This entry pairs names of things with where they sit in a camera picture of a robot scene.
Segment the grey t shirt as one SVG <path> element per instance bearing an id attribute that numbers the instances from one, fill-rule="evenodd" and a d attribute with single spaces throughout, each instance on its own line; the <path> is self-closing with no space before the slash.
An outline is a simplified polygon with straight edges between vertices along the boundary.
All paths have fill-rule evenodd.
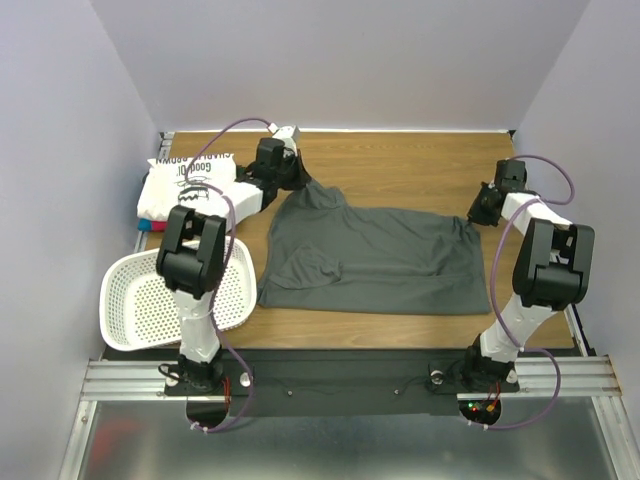
<path id="1" fill-rule="evenodd" d="M 490 310 L 479 232 L 458 216 L 356 207 L 316 181 L 291 193 L 268 232 L 265 308 L 409 315 Z"/>

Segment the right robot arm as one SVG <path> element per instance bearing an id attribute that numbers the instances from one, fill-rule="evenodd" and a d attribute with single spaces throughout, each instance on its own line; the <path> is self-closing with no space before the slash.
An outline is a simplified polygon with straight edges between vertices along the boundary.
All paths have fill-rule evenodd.
<path id="1" fill-rule="evenodd" d="M 460 366 L 463 384 L 482 390 L 491 383 L 517 381 L 515 361 L 532 334 L 555 313 L 580 303 L 591 273 L 595 231 L 555 213 L 553 205 L 567 205 L 575 196 L 568 180 L 566 200 L 545 200 L 527 187 L 527 160 L 559 165 L 538 155 L 516 155 L 496 163 L 494 179 L 483 182 L 467 218 L 474 224 L 507 222 L 492 262 L 489 291 L 496 320 L 479 334 Z M 495 283 L 499 257 L 511 230 L 523 235 L 512 273 L 513 293 L 497 305 Z"/>

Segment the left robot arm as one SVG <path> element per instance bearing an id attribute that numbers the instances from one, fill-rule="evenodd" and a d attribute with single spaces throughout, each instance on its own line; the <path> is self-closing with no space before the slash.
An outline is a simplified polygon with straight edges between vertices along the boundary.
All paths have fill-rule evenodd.
<path id="1" fill-rule="evenodd" d="M 224 385 L 219 364 L 219 328 L 212 318 L 215 296 L 231 258 L 235 242 L 236 208 L 226 191 L 186 177 L 190 187 L 212 190 L 227 203 L 225 216 L 206 215 L 178 204 L 168 217 L 156 260 L 156 272 L 171 291 L 177 307 L 181 341 L 177 365 L 161 366 L 170 387 L 210 394 Z M 256 159 L 240 169 L 240 186 L 255 187 L 263 211 L 280 190 L 300 190 L 310 181 L 301 151 L 293 140 L 262 138 Z"/>

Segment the white printed folded t shirt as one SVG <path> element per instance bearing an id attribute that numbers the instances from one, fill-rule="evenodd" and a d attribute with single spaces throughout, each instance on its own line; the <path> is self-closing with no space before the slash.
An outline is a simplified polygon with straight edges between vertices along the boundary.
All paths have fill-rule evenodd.
<path id="1" fill-rule="evenodd" d="M 192 157 L 149 159 L 148 174 L 137 203 L 137 216 L 151 221 L 167 221 L 171 209 L 182 205 L 204 215 L 225 216 L 228 206 L 220 194 L 236 179 L 233 153 Z"/>

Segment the red folded t shirt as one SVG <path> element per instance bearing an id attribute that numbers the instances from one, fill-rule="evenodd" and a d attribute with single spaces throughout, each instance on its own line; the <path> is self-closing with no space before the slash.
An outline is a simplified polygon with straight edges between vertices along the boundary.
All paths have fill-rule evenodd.
<path id="1" fill-rule="evenodd" d="M 150 232 L 164 232 L 166 229 L 167 222 L 166 221 L 148 221 L 148 229 Z"/>

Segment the teal folded t shirt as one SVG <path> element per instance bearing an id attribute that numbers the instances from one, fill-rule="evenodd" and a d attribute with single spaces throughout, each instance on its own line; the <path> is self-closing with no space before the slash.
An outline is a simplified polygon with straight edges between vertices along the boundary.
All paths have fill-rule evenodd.
<path id="1" fill-rule="evenodd" d="M 152 232 L 154 230 L 154 222 L 148 219 L 140 219 L 138 222 L 138 230 L 142 232 Z"/>

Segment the white perforated plastic basket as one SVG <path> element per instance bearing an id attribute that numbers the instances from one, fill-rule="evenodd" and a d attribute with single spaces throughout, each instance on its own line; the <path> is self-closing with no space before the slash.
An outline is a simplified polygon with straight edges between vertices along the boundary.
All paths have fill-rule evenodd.
<path id="1" fill-rule="evenodd" d="M 135 351 L 181 340 L 178 309 L 156 273 L 157 248 L 116 261 L 103 277 L 99 321 L 103 340 L 119 351 Z M 235 329 L 253 312 L 257 282 L 248 247 L 234 241 L 213 305 L 220 330 Z"/>

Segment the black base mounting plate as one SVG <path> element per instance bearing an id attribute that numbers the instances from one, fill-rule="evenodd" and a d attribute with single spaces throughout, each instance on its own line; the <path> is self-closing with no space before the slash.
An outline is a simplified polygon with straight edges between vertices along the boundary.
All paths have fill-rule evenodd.
<path id="1" fill-rule="evenodd" d="M 231 414 L 247 417 L 455 416 L 459 396 L 483 400 L 493 390 L 508 395 L 520 389 L 492 378 L 465 377 L 459 349 L 244 349 L 241 354 L 252 370 L 253 386 L 247 386 L 240 364 L 223 352 L 217 366 L 230 381 L 228 396 L 223 386 L 206 391 L 172 379 L 165 395 L 219 401 Z"/>

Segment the aluminium front rail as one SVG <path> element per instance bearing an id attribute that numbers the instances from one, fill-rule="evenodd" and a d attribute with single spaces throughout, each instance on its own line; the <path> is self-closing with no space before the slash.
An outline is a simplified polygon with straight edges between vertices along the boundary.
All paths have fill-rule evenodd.
<path id="1" fill-rule="evenodd" d="M 607 357 L 558 357 L 561 373 L 559 394 L 564 397 L 619 397 L 622 395 L 611 361 Z M 543 398 L 553 394 L 556 370 L 546 358 L 516 361 L 518 389 L 501 389 L 501 397 Z M 171 400 L 157 364 L 148 361 L 91 361 L 86 369 L 81 399 L 84 401 Z"/>

